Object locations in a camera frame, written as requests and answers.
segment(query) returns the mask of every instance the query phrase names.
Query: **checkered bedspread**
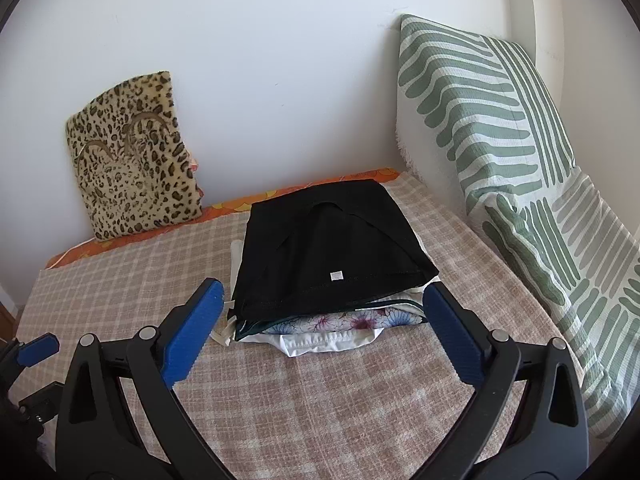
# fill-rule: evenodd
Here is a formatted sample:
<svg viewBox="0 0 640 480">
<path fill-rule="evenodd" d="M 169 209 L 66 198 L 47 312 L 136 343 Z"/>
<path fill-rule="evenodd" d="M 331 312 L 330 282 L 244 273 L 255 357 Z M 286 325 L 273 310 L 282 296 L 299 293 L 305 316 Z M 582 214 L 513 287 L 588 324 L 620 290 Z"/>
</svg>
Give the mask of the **checkered bedspread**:
<svg viewBox="0 0 640 480">
<path fill-rule="evenodd" d="M 423 184 L 406 173 L 384 184 L 424 241 L 443 282 L 489 328 L 520 341 L 559 336 L 516 276 Z M 56 334 L 60 352 L 23 372 L 21 399 L 64 381 L 78 338 L 128 338 L 159 324 L 207 276 L 228 290 L 230 243 L 243 238 L 249 213 L 181 227 L 41 271 L 18 338 Z M 582 380 L 582 370 L 578 369 Z M 124 388 L 147 449 L 163 457 L 132 384 Z M 340 353 L 284 357 L 262 344 L 223 348 L 209 340 L 187 380 L 175 386 L 194 424 L 239 479 L 408 478 L 445 436 L 472 389 L 460 383 L 429 325 L 398 327 L 373 344 Z M 497 452 L 518 400 L 516 391 L 483 456 Z M 45 451 L 53 456 L 55 420 Z"/>
</svg>

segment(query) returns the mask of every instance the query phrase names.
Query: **striped pillow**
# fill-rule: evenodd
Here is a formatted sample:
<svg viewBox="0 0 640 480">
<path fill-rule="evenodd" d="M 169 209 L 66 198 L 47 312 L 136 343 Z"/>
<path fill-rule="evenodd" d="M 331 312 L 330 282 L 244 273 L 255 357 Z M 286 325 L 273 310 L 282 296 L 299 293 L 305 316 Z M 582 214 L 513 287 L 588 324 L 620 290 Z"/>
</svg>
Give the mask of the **striped pillow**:
<svg viewBox="0 0 640 480">
<path fill-rule="evenodd" d="M 403 16 L 398 141 L 545 307 L 584 368 L 591 433 L 610 440 L 640 392 L 640 249 L 575 165 L 525 51 Z"/>
</svg>

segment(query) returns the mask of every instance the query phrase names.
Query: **wooden cabinet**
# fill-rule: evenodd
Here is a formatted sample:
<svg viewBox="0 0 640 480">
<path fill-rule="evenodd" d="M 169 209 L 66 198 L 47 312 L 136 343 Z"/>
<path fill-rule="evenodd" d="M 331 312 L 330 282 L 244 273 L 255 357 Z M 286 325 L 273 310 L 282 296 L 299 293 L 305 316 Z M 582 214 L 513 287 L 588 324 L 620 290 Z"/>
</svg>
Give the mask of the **wooden cabinet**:
<svg viewBox="0 0 640 480">
<path fill-rule="evenodd" d="M 0 338 L 5 341 L 11 340 L 14 336 L 14 316 L 0 303 Z"/>
</svg>

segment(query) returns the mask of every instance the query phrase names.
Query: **leopard print pillow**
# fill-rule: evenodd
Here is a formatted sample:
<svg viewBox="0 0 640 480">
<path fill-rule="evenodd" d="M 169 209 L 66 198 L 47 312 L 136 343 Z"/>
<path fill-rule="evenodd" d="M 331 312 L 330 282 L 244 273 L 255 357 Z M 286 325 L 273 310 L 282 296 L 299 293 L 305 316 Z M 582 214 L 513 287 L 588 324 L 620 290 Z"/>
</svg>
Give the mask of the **leopard print pillow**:
<svg viewBox="0 0 640 480">
<path fill-rule="evenodd" d="M 202 214 L 168 72 L 99 95 L 66 122 L 66 142 L 99 240 Z"/>
</svg>

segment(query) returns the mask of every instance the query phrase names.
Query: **screw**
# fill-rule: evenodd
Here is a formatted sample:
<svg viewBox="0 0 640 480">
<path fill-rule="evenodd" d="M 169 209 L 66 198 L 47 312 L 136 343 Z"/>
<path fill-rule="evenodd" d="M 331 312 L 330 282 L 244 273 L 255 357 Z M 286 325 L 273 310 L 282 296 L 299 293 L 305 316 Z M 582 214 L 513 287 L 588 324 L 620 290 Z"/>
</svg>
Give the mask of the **screw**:
<svg viewBox="0 0 640 480">
<path fill-rule="evenodd" d="M 145 326 L 140 332 L 138 332 L 140 339 L 151 339 L 156 335 L 156 327 Z"/>
<path fill-rule="evenodd" d="M 555 337 L 551 340 L 551 344 L 555 346 L 558 350 L 564 350 L 566 348 L 566 343 L 564 340 L 559 337 Z"/>
<path fill-rule="evenodd" d="M 507 334 L 503 329 L 497 328 L 491 332 L 492 337 L 499 341 L 500 343 L 506 343 L 509 340 L 509 334 Z"/>
<path fill-rule="evenodd" d="M 95 337 L 93 334 L 84 334 L 81 338 L 80 338 L 80 345 L 81 346 L 89 346 L 91 343 L 93 343 L 95 340 Z"/>
</svg>

